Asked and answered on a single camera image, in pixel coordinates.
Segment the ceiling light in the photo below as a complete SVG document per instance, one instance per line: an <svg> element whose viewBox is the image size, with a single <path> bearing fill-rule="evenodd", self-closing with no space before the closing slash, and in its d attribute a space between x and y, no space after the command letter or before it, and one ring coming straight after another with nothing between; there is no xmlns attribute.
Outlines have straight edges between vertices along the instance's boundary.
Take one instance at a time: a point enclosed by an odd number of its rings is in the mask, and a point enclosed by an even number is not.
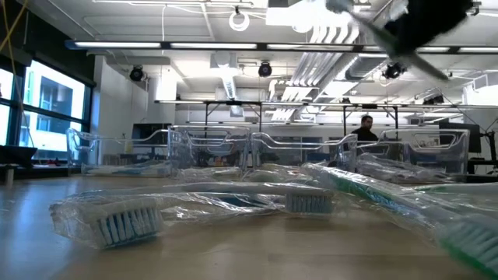
<svg viewBox="0 0 498 280"><path fill-rule="evenodd" d="M154 42L75 42L81 48L161 48L161 43Z"/></svg>
<svg viewBox="0 0 498 280"><path fill-rule="evenodd" d="M156 100L156 103L169 103L169 104L203 104L204 101L195 100Z"/></svg>
<svg viewBox="0 0 498 280"><path fill-rule="evenodd" d="M388 54L359 54L361 58L388 58Z"/></svg>
<svg viewBox="0 0 498 280"><path fill-rule="evenodd" d="M228 23L230 25L230 28L232 28L235 31L245 31L249 27L249 15L246 12L238 12L238 9L236 10L237 12L233 12L230 15L230 18L228 19ZM244 17L244 20L242 23L235 23L235 16L242 15Z"/></svg>
<svg viewBox="0 0 498 280"><path fill-rule="evenodd" d="M188 49L188 48L198 48L198 49L244 49L244 50L255 50L257 47L256 44L239 44L239 43L231 43L231 44L223 44L223 43L171 43L172 49Z"/></svg>
<svg viewBox="0 0 498 280"><path fill-rule="evenodd" d="M276 105L276 106L303 106L304 103L299 102L261 102L262 105Z"/></svg>
<svg viewBox="0 0 498 280"><path fill-rule="evenodd" d="M352 50L351 45L347 44L268 44L269 50L288 50L288 51L335 51L348 52Z"/></svg>
<svg viewBox="0 0 498 280"><path fill-rule="evenodd" d="M427 51L427 52L441 52L445 53L450 50L449 47L419 47L417 51Z"/></svg>
<svg viewBox="0 0 498 280"><path fill-rule="evenodd" d="M493 53L498 52L498 47L462 47L460 52Z"/></svg>
<svg viewBox="0 0 498 280"><path fill-rule="evenodd" d="M210 1L160 1L160 0L92 0L94 3L110 3L110 4L130 4L130 5L200 5L205 4L207 6L217 6L221 5L226 7L227 5L238 5L240 7L253 7L252 2L210 2Z"/></svg>

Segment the table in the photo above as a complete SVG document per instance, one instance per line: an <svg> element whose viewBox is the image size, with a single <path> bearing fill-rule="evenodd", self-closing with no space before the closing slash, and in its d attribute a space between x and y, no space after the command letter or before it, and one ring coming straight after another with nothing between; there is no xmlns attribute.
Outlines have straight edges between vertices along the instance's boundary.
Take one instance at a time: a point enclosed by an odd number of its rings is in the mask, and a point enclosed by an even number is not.
<svg viewBox="0 0 498 280"><path fill-rule="evenodd" d="M481 279L383 216L285 214L176 226L129 247L95 250L51 232L48 206L80 191L165 179L69 177L0 187L0 279Z"/></svg>

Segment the plastic tray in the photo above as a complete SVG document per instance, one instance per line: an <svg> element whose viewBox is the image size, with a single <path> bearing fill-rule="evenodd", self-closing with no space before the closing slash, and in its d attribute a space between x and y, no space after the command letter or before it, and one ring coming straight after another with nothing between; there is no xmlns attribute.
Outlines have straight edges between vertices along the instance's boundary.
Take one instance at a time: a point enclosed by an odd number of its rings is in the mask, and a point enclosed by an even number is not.
<svg viewBox="0 0 498 280"><path fill-rule="evenodd" d="M357 135L347 135L338 141L322 143L279 142L258 132L251 136L253 166L266 163L300 166L303 163L328 161L342 170L354 172L356 167Z"/></svg>
<svg viewBox="0 0 498 280"><path fill-rule="evenodd" d="M167 144L152 144L155 131L145 139L106 138L68 129L68 166L81 167L83 175L167 177L171 168Z"/></svg>
<svg viewBox="0 0 498 280"><path fill-rule="evenodd" d="M463 129L393 129L383 131L377 144L361 145L369 152L446 173L467 173L470 131Z"/></svg>
<svg viewBox="0 0 498 280"><path fill-rule="evenodd" d="M169 159L174 172L201 167L247 168L250 129L229 126L169 127Z"/></svg>

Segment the window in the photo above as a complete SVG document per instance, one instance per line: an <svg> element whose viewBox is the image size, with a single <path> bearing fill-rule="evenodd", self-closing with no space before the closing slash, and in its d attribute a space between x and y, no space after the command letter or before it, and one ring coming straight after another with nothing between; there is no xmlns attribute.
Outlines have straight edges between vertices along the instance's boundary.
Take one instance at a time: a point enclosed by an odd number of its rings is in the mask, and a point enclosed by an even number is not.
<svg viewBox="0 0 498 280"><path fill-rule="evenodd" d="M86 87L39 62L26 68L24 103L40 109L83 119Z"/></svg>
<svg viewBox="0 0 498 280"><path fill-rule="evenodd" d="M67 159L65 132L68 128L81 131L82 125L34 112L27 111L25 115L26 118L23 118L21 125L19 145L38 148L36 159Z"/></svg>
<svg viewBox="0 0 498 280"><path fill-rule="evenodd" d="M0 69L0 98L10 100L12 98L12 82L14 75L11 72Z"/></svg>
<svg viewBox="0 0 498 280"><path fill-rule="evenodd" d="M7 132L9 129L10 108L0 105L0 145L7 143Z"/></svg>
<svg viewBox="0 0 498 280"><path fill-rule="evenodd" d="M89 88L33 61L24 77L24 114L19 145L38 148L34 159L67 159L68 128L89 127Z"/></svg>

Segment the fluorescent light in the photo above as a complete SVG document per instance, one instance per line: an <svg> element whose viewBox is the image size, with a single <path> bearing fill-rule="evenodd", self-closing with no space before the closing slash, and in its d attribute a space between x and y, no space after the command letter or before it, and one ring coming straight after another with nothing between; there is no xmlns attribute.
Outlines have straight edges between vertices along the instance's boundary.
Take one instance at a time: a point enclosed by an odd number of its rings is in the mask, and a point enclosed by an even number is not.
<svg viewBox="0 0 498 280"><path fill-rule="evenodd" d="M110 3L110 4L130 4L130 5L201 5L201 1L160 1L160 0L92 0L94 3ZM206 1L207 6L221 5L223 7L228 5L238 5L244 7L251 7L252 2L209 2Z"/></svg>
<svg viewBox="0 0 498 280"><path fill-rule="evenodd" d="M217 44L217 43L171 43L171 48L199 48L199 49L244 49L255 50L257 44Z"/></svg>
<svg viewBox="0 0 498 280"><path fill-rule="evenodd" d="M351 51L353 46L350 45L330 45L330 44L268 44L269 50L288 50L288 51Z"/></svg>
<svg viewBox="0 0 498 280"><path fill-rule="evenodd" d="M161 43L154 42L75 42L81 48L161 48Z"/></svg>
<svg viewBox="0 0 498 280"><path fill-rule="evenodd" d="M261 102L261 105L303 106L304 103L298 103L298 102Z"/></svg>
<svg viewBox="0 0 498 280"><path fill-rule="evenodd" d="M359 54L361 58L388 58L388 54Z"/></svg>
<svg viewBox="0 0 498 280"><path fill-rule="evenodd" d="M419 47L417 51L427 51L427 52L441 52L445 53L450 50L449 47Z"/></svg>
<svg viewBox="0 0 498 280"><path fill-rule="evenodd" d="M382 51L382 49L378 46L365 46L362 51Z"/></svg>
<svg viewBox="0 0 498 280"><path fill-rule="evenodd" d="M462 47L460 52L493 53L498 52L498 47Z"/></svg>
<svg viewBox="0 0 498 280"><path fill-rule="evenodd" d="M169 103L169 104L203 104L204 101L195 100L156 100L157 103Z"/></svg>

